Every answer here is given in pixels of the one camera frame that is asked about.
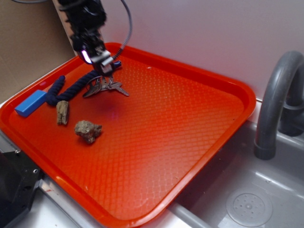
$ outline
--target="plastic tray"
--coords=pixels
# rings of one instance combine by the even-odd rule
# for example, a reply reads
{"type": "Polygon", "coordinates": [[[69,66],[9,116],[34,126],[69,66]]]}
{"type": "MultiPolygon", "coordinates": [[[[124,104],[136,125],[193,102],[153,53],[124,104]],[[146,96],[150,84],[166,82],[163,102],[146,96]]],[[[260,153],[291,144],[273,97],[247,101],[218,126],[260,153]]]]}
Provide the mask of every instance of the plastic tray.
{"type": "MultiPolygon", "coordinates": [[[[116,52],[119,45],[107,44],[116,52]]],[[[129,92],[103,91],[70,101],[67,126],[44,103],[29,117],[14,108],[66,76],[63,91],[92,70],[78,57],[11,98],[0,109],[2,131],[107,227],[136,227],[159,215],[255,108],[245,84],[127,47],[114,79],[129,92]],[[88,145],[80,120],[103,126],[88,145]]]]}

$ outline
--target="blue rope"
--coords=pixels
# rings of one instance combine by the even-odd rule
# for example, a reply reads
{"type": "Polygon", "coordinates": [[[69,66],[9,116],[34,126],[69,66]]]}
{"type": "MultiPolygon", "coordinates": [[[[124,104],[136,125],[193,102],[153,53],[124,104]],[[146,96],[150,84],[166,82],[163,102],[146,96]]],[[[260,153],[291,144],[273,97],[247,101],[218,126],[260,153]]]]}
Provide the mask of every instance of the blue rope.
{"type": "Polygon", "coordinates": [[[84,75],[80,79],[78,79],[73,85],[71,85],[68,89],[66,89],[65,92],[61,93],[60,95],[57,95],[59,91],[62,89],[64,83],[65,83],[65,76],[60,76],[59,79],[57,79],[51,88],[47,92],[46,96],[46,102],[51,106],[56,106],[59,101],[69,101],[74,96],[76,96],[77,93],[79,93],[80,90],[82,90],[86,84],[92,80],[93,78],[99,76],[97,71],[92,70],[88,74],[84,75]]]}

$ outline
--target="blue sponge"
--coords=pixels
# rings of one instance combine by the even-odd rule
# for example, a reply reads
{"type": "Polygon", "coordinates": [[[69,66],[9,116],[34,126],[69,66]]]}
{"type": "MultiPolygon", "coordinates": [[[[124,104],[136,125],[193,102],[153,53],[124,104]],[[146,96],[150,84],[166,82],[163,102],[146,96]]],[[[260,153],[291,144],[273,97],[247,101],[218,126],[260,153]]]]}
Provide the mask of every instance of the blue sponge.
{"type": "Polygon", "coordinates": [[[15,108],[16,112],[23,117],[28,117],[46,101],[46,95],[46,92],[37,90],[15,108]]]}

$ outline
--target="sink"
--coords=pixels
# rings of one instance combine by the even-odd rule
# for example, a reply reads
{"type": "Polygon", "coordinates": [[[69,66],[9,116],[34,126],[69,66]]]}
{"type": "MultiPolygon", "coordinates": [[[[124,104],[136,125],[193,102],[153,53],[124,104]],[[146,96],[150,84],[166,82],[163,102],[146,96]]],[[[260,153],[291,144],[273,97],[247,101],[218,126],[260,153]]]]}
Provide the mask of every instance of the sink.
{"type": "Polygon", "coordinates": [[[256,128],[247,121],[175,203],[212,228],[304,227],[304,144],[279,133],[264,161],[254,155],[256,128]]]}

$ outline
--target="drain cover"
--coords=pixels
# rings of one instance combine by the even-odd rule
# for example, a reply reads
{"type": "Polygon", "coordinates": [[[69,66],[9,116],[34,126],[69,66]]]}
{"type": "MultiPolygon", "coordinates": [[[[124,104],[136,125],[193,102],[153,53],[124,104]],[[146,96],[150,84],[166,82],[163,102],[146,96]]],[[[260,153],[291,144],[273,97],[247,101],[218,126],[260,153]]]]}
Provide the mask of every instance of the drain cover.
{"type": "Polygon", "coordinates": [[[256,189],[238,189],[227,199],[229,216],[245,227],[258,227],[265,224],[272,215],[272,204],[267,196],[256,189]]]}

